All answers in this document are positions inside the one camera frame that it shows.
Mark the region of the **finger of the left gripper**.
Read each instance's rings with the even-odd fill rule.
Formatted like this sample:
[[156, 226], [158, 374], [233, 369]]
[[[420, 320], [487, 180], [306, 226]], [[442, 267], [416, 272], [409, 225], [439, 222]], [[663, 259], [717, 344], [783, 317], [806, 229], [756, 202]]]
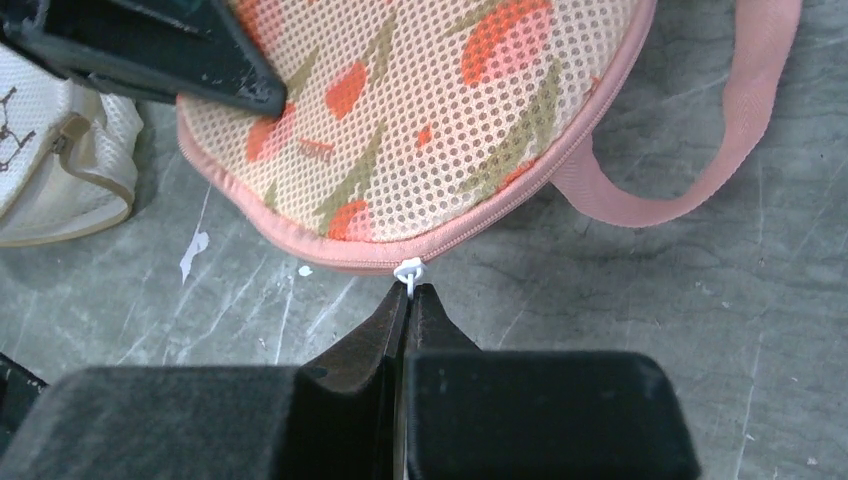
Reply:
[[278, 118], [288, 88], [270, 57], [283, 13], [280, 1], [4, 1], [1, 42], [101, 93]]

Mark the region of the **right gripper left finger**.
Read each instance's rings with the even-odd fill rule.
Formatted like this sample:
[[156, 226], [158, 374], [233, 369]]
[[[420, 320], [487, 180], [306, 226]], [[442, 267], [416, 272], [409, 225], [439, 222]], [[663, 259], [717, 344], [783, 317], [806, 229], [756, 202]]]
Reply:
[[401, 479], [408, 292], [301, 365], [91, 367], [46, 388], [5, 479]]

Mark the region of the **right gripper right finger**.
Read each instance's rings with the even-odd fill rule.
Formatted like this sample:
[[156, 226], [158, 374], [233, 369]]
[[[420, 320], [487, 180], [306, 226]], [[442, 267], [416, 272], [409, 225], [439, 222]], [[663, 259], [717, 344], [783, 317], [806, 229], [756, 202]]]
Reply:
[[628, 351], [492, 351], [420, 286], [405, 361], [412, 479], [696, 479], [665, 371]]

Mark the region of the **white mesh laundry bag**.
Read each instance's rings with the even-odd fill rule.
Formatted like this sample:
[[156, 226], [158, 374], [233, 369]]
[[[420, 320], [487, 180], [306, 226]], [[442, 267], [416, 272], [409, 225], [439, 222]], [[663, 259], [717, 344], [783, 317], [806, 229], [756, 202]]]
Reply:
[[91, 235], [125, 221], [143, 121], [135, 103], [59, 80], [1, 49], [1, 244]]

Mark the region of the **patterned beige oven mitt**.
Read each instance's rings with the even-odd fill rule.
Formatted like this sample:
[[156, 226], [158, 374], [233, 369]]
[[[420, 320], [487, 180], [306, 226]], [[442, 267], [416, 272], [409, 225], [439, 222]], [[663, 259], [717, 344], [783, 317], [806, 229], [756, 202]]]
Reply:
[[554, 185], [642, 228], [713, 196], [763, 137], [798, 1], [739, 1], [715, 158], [681, 196], [617, 186], [592, 133], [649, 33], [652, 1], [239, 1], [288, 98], [276, 119], [182, 95], [185, 157], [279, 248], [316, 264], [422, 265]]

